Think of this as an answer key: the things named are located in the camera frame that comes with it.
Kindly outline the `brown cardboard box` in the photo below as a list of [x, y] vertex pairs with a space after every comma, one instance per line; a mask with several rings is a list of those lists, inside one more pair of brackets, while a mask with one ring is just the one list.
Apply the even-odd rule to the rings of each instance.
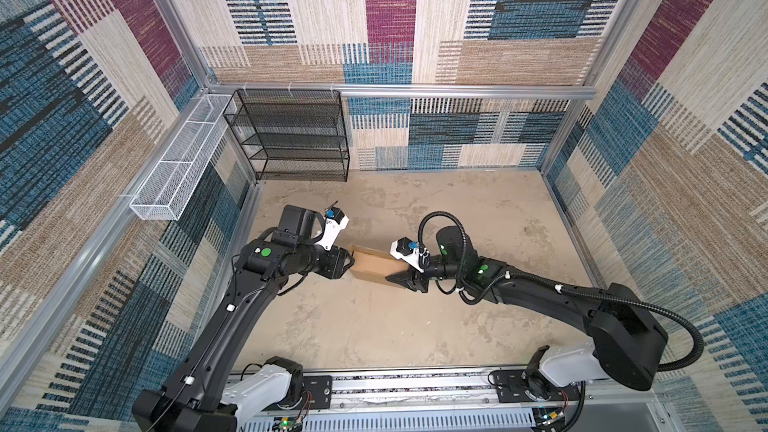
[[357, 280], [376, 285], [397, 287], [387, 280], [387, 277], [400, 272], [406, 272], [408, 264], [396, 260], [388, 252], [383, 252], [360, 245], [352, 245], [350, 253], [355, 263], [349, 272]]

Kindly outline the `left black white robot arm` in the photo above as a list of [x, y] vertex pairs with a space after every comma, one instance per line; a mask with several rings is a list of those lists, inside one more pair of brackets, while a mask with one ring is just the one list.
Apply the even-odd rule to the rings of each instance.
[[336, 206], [324, 212], [284, 207], [277, 226], [237, 255], [216, 311], [190, 352], [157, 391], [143, 390], [132, 414], [143, 431], [238, 431], [254, 415], [303, 397], [303, 368], [273, 358], [251, 379], [229, 386], [230, 372], [258, 319], [293, 275], [341, 278], [354, 263], [335, 241], [349, 223]]

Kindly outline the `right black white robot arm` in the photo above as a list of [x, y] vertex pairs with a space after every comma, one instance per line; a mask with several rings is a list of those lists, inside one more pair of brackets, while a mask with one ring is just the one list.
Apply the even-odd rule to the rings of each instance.
[[611, 379], [636, 391], [651, 389], [659, 372], [693, 365], [704, 352], [697, 327], [680, 314], [640, 300], [628, 287], [581, 287], [483, 257], [460, 226], [440, 229], [435, 255], [420, 241], [394, 241], [391, 256], [407, 263], [387, 281], [425, 293], [448, 279], [468, 306], [482, 302], [521, 307], [574, 327], [586, 341], [539, 347], [521, 374], [527, 395], [550, 399], [568, 385]]

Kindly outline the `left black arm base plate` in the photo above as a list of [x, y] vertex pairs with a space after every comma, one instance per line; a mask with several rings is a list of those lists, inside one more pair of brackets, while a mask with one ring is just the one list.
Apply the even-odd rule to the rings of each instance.
[[331, 375], [304, 376], [292, 379], [287, 395], [277, 403], [282, 410], [327, 410], [331, 407], [333, 377]]

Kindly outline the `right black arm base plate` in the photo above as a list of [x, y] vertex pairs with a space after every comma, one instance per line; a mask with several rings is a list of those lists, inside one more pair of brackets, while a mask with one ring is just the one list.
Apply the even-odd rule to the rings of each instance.
[[581, 397], [578, 384], [557, 387], [543, 378], [529, 379], [524, 369], [495, 369], [486, 377], [503, 404], [524, 402], [576, 403]]

